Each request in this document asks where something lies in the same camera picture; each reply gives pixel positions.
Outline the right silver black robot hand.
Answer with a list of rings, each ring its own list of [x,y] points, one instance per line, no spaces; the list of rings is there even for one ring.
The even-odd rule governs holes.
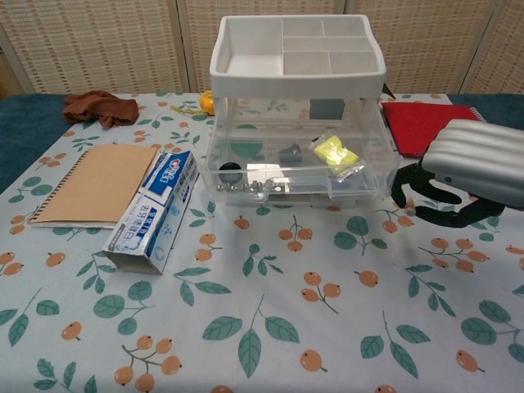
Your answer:
[[[432,180],[457,188],[477,199],[458,212],[415,206],[414,215],[429,223],[464,228],[509,207],[523,209],[523,132],[479,122],[451,120],[429,144],[421,159],[398,169],[391,196],[407,206],[402,187],[433,200],[458,205],[462,199],[431,184]]]

